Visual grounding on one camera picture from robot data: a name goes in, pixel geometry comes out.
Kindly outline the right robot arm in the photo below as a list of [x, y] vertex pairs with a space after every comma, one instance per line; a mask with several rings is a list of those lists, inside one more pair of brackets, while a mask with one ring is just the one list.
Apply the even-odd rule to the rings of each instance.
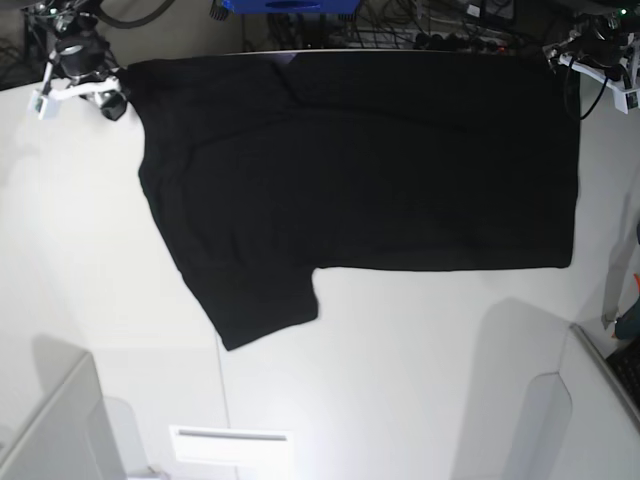
[[136, 20], [118, 20], [106, 13], [100, 1], [38, 1], [23, 8], [32, 24], [53, 41], [47, 51], [41, 86], [34, 90], [29, 108], [41, 120], [57, 114], [62, 102], [74, 98], [96, 106], [110, 121], [127, 109], [128, 90], [121, 84], [120, 65], [110, 42], [97, 31], [104, 23], [118, 30], [148, 25], [173, 3], [162, 2]]

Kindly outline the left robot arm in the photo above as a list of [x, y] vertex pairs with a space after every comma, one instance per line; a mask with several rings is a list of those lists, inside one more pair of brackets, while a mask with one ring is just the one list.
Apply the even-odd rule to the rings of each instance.
[[582, 65], [602, 72], [625, 89], [635, 86], [639, 70], [637, 1], [554, 1], [567, 16], [566, 37], [544, 47], [551, 67]]

